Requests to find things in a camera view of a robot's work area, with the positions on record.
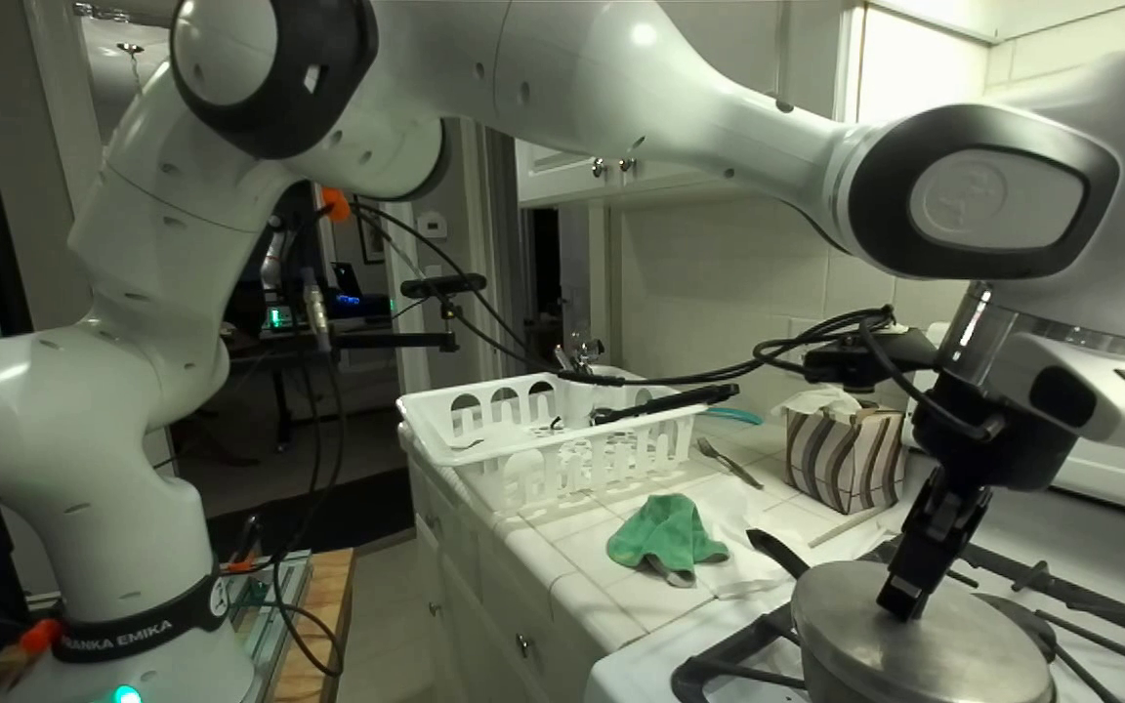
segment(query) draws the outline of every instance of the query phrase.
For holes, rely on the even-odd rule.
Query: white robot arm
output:
[[[654,0],[189,0],[172,72],[121,123],[71,235],[89,314],[0,341],[0,496],[41,526],[67,597],[67,638],[15,698],[256,689],[218,624],[201,496],[141,439],[224,382],[224,305],[279,196],[325,180],[408,200],[446,166],[440,119],[700,166],[877,265],[982,280],[937,400],[1009,413],[993,443],[1009,470],[963,463],[934,491],[963,500],[908,522],[920,539],[882,607],[916,617],[983,483],[1046,483],[1075,434],[1125,439],[1125,63],[1042,112],[832,125],[715,76]],[[974,459],[925,434],[947,465]],[[1022,439],[1051,450],[1022,459]]]

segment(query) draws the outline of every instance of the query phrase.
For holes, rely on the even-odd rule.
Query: white container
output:
[[[671,390],[516,377],[399,400],[418,459],[456,473],[494,521],[551,517],[684,478],[702,408],[593,426]]]

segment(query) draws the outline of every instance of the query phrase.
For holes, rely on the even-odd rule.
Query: green towel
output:
[[[671,491],[644,500],[642,511],[611,537],[607,554],[629,571],[657,560],[664,571],[690,576],[694,564],[724,564],[728,546],[706,537],[694,503]]]

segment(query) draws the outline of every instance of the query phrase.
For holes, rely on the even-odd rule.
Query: dish rack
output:
[[[593,409],[627,409],[664,394],[677,390],[511,377],[403,394],[399,413],[414,459],[438,473],[456,473],[494,521],[538,521],[680,482],[702,408],[592,421]]]

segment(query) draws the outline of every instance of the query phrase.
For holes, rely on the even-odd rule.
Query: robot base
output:
[[[6,703],[257,703],[262,679],[235,629],[185,632],[153,654],[111,663],[62,663],[43,655]]]

